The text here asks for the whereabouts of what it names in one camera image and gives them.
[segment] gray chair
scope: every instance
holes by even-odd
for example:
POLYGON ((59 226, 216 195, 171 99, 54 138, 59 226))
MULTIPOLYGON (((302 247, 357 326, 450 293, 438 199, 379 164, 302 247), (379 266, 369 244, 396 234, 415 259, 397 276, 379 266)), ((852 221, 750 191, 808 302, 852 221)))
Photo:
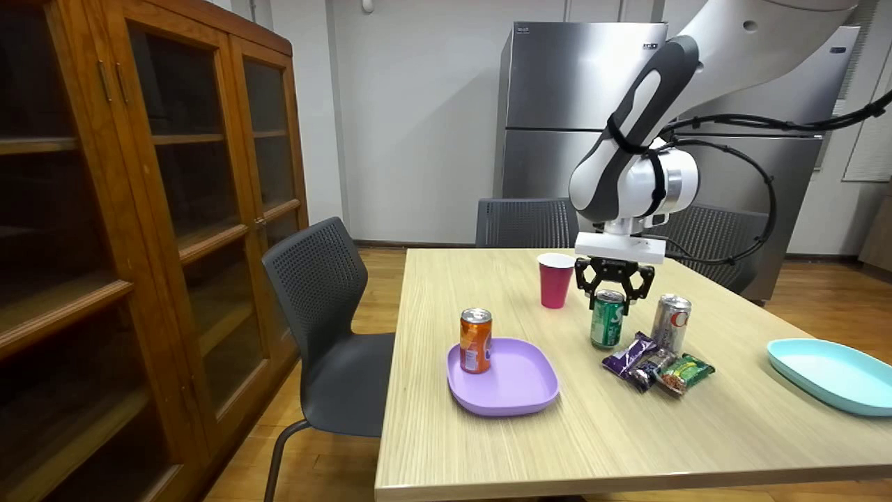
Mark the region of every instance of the gray chair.
POLYGON ((758 251, 722 263, 754 244, 765 226, 762 213, 689 206, 648 234, 666 238, 666 255, 733 293, 744 293, 758 274, 758 251))
POLYGON ((343 221, 321 221, 275 244, 262 266, 301 353, 302 404, 302 418, 275 439, 265 489, 269 502, 290 436, 307 426, 335 436, 381 436, 392 334, 350 329, 368 272, 343 221))
POLYGON ((565 199, 481 199, 477 205, 478 249, 571 249, 580 223, 565 199))

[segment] wooden table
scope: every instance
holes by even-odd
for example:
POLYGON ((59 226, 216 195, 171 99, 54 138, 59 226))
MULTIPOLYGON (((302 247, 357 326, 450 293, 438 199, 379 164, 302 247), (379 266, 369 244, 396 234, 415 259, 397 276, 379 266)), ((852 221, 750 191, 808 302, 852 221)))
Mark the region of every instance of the wooden table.
POLYGON ((538 251, 410 251, 396 326, 376 500, 498 500, 594 491, 762 485, 892 474, 892 422, 839 414, 765 364, 765 340, 808 337, 765 309, 662 263, 619 347, 648 332, 662 293, 691 298, 684 353, 715 365, 682 399, 631 390, 588 344, 588 302, 538 305, 538 251), (535 344, 560 399, 523 418, 477 418, 445 389, 459 309, 535 344))

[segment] refrigerator door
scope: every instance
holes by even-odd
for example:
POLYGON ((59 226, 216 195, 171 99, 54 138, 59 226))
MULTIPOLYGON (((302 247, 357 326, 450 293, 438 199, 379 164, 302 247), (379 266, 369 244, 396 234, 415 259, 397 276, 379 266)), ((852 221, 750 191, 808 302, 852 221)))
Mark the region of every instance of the refrigerator door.
POLYGON ((516 23, 500 54, 500 127, 601 128, 662 36, 657 23, 516 23))
POLYGON ((569 199, 569 180, 595 131, 506 131, 500 199, 569 199))
MULTIPOLYGON (((811 180, 811 168, 820 156, 822 141, 815 138, 698 138, 698 141, 722 142, 753 156, 774 182, 774 195, 778 195, 774 233, 760 247, 754 283, 744 291, 746 298, 765 302, 772 298, 778 272, 786 258, 786 247, 797 223, 804 187, 811 180)), ((698 168, 698 192, 693 205, 765 213, 765 202, 769 202, 765 187, 760 184, 753 168, 712 148, 684 148, 684 150, 693 153, 698 168)))
MULTIPOLYGON (((834 104, 842 89, 842 79, 850 61, 850 54, 857 42, 857 26, 842 26, 834 36, 815 49, 803 64, 789 69, 786 76, 733 93, 726 99, 697 106, 684 118, 702 115, 762 115, 792 124, 813 124, 828 121, 834 115, 834 104)), ((779 135, 760 128, 733 128, 704 124, 702 135, 779 135)))

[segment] wooden floor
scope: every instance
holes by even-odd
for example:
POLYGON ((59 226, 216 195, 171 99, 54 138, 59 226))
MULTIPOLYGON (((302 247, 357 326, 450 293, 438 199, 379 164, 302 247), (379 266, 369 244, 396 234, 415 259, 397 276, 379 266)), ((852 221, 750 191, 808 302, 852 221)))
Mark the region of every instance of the wooden floor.
MULTIPOLYGON (((392 332, 401 287, 401 249, 361 249, 369 284, 357 313, 360 332, 392 332)), ((772 302, 774 316, 808 329, 813 337, 839 340, 892 364, 892 276, 847 263, 789 259, 772 302)), ((269 449, 280 426, 298 418, 298 371, 262 414, 205 500, 262 500, 269 449)), ((314 429, 290 439, 279 498, 293 502, 365 502, 374 500, 376 440, 330 439, 314 429)), ((643 491, 591 493, 588 502, 892 502, 892 472, 875 484, 820 484, 722 491, 643 491)))

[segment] chair backrest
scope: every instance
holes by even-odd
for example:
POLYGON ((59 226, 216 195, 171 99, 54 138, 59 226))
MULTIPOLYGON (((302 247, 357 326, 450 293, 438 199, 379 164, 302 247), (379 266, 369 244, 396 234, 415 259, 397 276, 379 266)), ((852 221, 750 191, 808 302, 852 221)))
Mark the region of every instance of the chair backrest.
POLYGON ((669 255, 676 263, 698 272, 702 276, 725 284, 733 293, 744 293, 746 284, 758 274, 758 251, 742 258, 736 263, 697 263, 697 259, 725 259, 733 258, 754 244, 762 233, 765 216, 762 213, 737 213, 737 210, 715 210, 715 206, 689 206, 669 219, 666 226, 654 228, 651 234, 662 234, 669 240, 669 255))
POLYGON ((571 249, 580 223, 565 199, 481 199, 477 205, 478 249, 571 249))
POLYGON ((368 272, 339 219, 321 221, 275 244, 262 266, 279 309, 298 344, 302 371, 343 337, 360 308, 368 272))

